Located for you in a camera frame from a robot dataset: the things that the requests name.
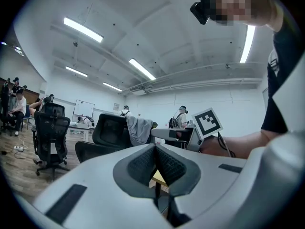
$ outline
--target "white ceiling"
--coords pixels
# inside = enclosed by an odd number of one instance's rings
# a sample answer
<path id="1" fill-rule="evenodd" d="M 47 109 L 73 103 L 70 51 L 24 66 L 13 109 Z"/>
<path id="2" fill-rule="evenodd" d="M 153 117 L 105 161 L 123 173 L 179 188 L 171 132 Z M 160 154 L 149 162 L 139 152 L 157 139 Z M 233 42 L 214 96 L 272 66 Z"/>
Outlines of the white ceiling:
<path id="1" fill-rule="evenodd" d="M 74 67 L 88 74 L 87 80 L 100 85 L 107 82 L 125 93 L 139 84 L 158 88 L 194 81 L 261 78 L 272 49 L 272 32 L 267 27 L 256 28 L 247 63 L 240 64 L 246 26 L 224 27 L 211 20 L 203 26 L 189 10 L 196 1 L 44 0 L 53 2 L 50 8 L 54 8 L 46 11 L 51 24 L 42 28 L 52 45 L 51 52 L 44 55 L 53 58 L 55 67 Z M 79 34 L 63 24 L 64 17 L 104 39 L 97 43 Z M 147 82 L 149 79 L 129 63 L 131 58 L 157 80 Z"/>

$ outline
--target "gray jacket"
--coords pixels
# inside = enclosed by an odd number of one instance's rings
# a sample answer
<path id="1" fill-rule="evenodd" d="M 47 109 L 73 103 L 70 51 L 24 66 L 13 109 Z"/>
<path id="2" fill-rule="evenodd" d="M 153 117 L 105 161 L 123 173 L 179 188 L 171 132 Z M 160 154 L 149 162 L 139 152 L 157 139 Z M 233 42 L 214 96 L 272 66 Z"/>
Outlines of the gray jacket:
<path id="1" fill-rule="evenodd" d="M 138 146 L 146 144 L 151 133 L 153 121 L 138 119 L 134 116 L 127 116 L 126 119 L 132 145 Z"/>

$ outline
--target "fluorescent light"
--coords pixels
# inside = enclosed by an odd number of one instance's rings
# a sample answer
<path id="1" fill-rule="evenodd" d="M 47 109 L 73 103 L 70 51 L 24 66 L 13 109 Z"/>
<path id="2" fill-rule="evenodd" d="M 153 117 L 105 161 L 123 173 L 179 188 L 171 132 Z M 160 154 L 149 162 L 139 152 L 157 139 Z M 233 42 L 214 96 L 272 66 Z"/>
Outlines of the fluorescent light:
<path id="1" fill-rule="evenodd" d="M 80 75 L 82 75 L 82 76 L 85 76 L 85 77 L 88 76 L 87 74 L 84 74 L 84 73 L 82 73 L 82 72 L 79 72 L 79 71 L 77 71 L 77 70 L 75 70 L 75 69 L 72 69 L 72 68 L 70 68 L 70 67 L 68 67 L 68 66 L 66 66 L 66 69 L 69 70 L 69 71 L 73 71 L 73 72 L 75 72 L 75 73 L 77 73 L 77 74 L 80 74 Z"/>
<path id="2" fill-rule="evenodd" d="M 134 67 L 136 67 L 139 71 L 141 71 L 144 75 L 146 75 L 149 79 L 155 80 L 156 78 L 150 74 L 142 65 L 139 64 L 134 58 L 129 60 L 129 63 L 131 63 Z"/>
<path id="3" fill-rule="evenodd" d="M 254 32 L 255 32 L 255 26 L 248 25 L 246 42 L 244 43 L 244 50 L 243 50 L 242 58 L 240 59 L 240 63 L 245 63 L 247 61 L 254 37 Z"/>
<path id="4" fill-rule="evenodd" d="M 119 92 L 121 92 L 121 91 L 122 91 L 121 89 L 116 88 L 116 87 L 114 87 L 114 86 L 111 86 L 111 85 L 109 85 L 109 84 L 108 84 L 108 83 L 106 83 L 106 82 L 104 82 L 103 84 L 104 84 L 104 85 L 106 85 L 106 86 L 108 86 L 108 87 L 111 87 L 111 88 L 113 88 L 113 89 L 115 89 L 115 90 L 117 90 L 117 91 L 119 91 Z"/>
<path id="5" fill-rule="evenodd" d="M 74 28 L 74 29 L 76 29 L 76 30 L 78 30 L 78 31 L 80 31 L 80 32 L 82 32 L 82 33 L 84 33 L 85 35 L 87 35 L 87 36 L 89 36 L 89 37 L 95 39 L 95 40 L 98 41 L 98 42 L 101 42 L 101 41 L 103 40 L 103 37 L 102 37 L 102 36 L 98 35 L 97 33 L 91 31 L 91 30 L 88 29 L 87 27 L 84 27 L 83 25 L 81 25 L 81 24 L 79 24 L 79 23 L 77 23 L 77 22 L 75 22 L 75 21 L 73 21 L 73 20 L 70 20 L 70 19 L 68 19 L 68 18 L 65 18 L 65 19 L 63 20 L 63 23 L 64 23 L 65 25 L 68 25 L 68 26 L 70 26 L 70 27 L 72 27 L 72 28 Z"/>

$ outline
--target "floor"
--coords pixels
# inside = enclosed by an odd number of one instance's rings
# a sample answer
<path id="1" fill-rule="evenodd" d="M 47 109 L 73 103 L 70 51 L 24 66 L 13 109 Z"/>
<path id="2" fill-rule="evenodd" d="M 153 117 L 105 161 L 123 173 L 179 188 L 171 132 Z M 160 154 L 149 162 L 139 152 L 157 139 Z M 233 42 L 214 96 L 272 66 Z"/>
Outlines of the floor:
<path id="1" fill-rule="evenodd" d="M 40 176 L 36 176 L 35 174 L 38 165 L 34 164 L 32 160 L 37 157 L 34 153 L 31 126 L 29 126 L 29 130 L 24 128 L 22 132 L 19 132 L 19 138 L 20 140 L 18 137 L 14 136 L 14 133 L 13 136 L 10 136 L 8 133 L 2 132 L 0 135 L 0 151 L 11 152 L 7 155 L 0 155 L 0 163 L 11 188 L 28 202 L 32 203 L 33 200 L 52 183 L 51 169 L 41 171 Z M 80 164 L 74 147 L 76 142 L 83 140 L 83 134 L 75 134 L 68 131 L 66 138 L 68 153 L 66 160 L 67 165 L 65 165 L 65 167 L 73 169 Z M 24 144 L 27 145 L 28 148 L 22 153 L 17 153 L 13 147 L 22 145 L 22 141 L 24 141 Z M 91 134 L 89 134 L 88 141 L 93 143 Z M 56 170 L 55 178 L 59 178 L 65 173 L 66 171 Z M 150 181 L 149 187 L 153 187 L 154 185 L 155 182 Z M 162 190 L 168 192 L 167 187 L 162 186 Z"/>

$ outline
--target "vr headset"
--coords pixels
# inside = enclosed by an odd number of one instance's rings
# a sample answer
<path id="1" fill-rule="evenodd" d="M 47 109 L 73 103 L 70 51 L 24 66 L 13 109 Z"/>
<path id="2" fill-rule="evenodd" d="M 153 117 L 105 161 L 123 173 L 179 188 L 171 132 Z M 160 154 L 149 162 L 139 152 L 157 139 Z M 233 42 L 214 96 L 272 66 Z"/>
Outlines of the vr headset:
<path id="1" fill-rule="evenodd" d="M 200 2 L 195 2 L 191 6 L 190 11 L 202 25 L 205 25 L 209 18 L 219 24 L 227 25 L 228 23 L 226 15 L 217 14 L 215 0 L 200 0 Z"/>

